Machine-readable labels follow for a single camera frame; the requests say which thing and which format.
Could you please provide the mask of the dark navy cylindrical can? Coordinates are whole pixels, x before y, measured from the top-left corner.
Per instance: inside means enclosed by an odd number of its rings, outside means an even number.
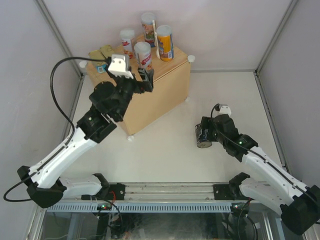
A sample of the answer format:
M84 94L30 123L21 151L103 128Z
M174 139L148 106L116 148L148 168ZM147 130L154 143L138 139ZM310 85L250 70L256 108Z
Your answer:
M200 123L195 126L195 137L198 148L205 149L212 146L209 130L202 127Z

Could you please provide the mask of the red white can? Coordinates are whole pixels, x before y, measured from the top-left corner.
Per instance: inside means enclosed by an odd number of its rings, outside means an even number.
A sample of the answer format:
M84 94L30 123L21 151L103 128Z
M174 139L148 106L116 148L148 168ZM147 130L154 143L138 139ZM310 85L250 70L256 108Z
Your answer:
M147 72L153 69L151 45L145 41L139 41L134 46L135 57L140 68Z
M134 46L136 44L135 31L132 28L122 29L119 36L124 54L133 59L135 57Z

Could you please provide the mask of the orange yellow cylindrical can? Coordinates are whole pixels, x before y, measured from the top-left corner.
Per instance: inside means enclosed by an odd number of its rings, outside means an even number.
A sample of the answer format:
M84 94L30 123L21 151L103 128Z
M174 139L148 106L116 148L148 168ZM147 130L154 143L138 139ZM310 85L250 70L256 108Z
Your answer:
M155 47L155 30L153 22L156 22L156 15L152 12L145 12L141 15L141 25L143 27L144 41Z

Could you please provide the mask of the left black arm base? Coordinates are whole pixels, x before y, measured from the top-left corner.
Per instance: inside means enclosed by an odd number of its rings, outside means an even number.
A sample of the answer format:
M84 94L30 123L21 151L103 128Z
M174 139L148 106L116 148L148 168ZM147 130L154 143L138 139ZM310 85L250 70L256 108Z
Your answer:
M81 200L108 200L111 202L114 201L123 201L125 198L126 186L122 183L112 183L109 187L103 187L95 195L82 195Z

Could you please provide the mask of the gold rectangular tin can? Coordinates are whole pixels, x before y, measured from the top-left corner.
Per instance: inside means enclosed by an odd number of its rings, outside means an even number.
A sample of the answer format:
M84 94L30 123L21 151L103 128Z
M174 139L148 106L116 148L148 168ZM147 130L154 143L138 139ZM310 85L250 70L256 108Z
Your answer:
M105 58L111 57L112 54L114 54L114 50L113 50L112 46L109 45L109 44L102 46L102 47L99 49L99 51L102 53L102 55L103 55Z

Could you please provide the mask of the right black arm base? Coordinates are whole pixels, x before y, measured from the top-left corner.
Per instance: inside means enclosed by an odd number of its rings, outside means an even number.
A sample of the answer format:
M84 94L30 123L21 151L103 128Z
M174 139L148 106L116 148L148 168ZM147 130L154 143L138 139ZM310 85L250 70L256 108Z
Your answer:
M218 183L214 184L213 186L213 194L214 199L218 201L240 201L240 200L255 200L254 198L250 198L247 196L244 196L241 192L236 191L236 193L233 193L229 184L227 183Z

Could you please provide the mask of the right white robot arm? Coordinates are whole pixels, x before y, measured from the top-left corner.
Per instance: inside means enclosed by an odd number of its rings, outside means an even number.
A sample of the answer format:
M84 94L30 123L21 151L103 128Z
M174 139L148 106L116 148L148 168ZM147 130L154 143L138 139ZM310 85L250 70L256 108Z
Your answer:
M229 181L230 195L250 198L277 213L284 225L301 236L320 220L320 188L307 186L278 166L249 135L239 133L228 114L204 116L195 126L197 146L220 143L226 153L257 173L267 185L241 172Z

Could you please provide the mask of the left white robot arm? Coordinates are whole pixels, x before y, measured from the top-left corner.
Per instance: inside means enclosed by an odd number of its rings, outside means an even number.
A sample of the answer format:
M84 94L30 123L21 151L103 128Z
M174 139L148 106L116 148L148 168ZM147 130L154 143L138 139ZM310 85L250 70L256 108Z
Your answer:
M102 81L89 96L91 107L77 122L73 133L49 155L33 166L21 166L17 173L27 186L30 199L41 208L49 208L60 200L78 196L93 196L104 200L110 184L101 173L88 179L72 181L62 173L82 154L102 142L123 121L133 94L153 91L155 71L139 68L141 80L110 74L115 83Z

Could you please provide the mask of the blue vegetable cylindrical can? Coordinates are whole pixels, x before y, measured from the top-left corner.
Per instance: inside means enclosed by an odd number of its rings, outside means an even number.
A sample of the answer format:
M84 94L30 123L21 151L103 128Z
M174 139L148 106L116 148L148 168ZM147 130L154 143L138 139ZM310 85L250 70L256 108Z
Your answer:
M159 57L164 62L174 58L173 31L169 25L160 25L156 29Z

